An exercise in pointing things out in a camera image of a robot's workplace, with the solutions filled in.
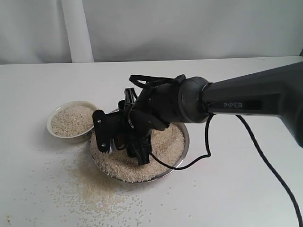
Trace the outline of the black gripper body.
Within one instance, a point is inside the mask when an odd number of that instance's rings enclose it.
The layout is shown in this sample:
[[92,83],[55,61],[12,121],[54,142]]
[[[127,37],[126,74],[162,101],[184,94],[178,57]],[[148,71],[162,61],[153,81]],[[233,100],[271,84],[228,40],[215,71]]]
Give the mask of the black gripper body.
[[149,143],[152,129],[163,131],[169,127],[169,121],[155,111],[116,111],[106,115],[106,146],[115,144],[122,136],[126,145]]

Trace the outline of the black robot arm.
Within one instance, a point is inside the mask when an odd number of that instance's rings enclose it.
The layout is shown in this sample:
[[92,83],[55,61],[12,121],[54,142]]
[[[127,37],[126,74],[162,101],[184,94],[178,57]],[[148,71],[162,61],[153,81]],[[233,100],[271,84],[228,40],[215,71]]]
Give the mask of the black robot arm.
[[134,148],[150,130],[171,123],[203,123],[212,114],[270,115],[281,119],[298,145],[303,143],[303,64],[211,83],[202,77],[131,75],[141,88],[121,119],[110,120],[109,137],[123,136]]

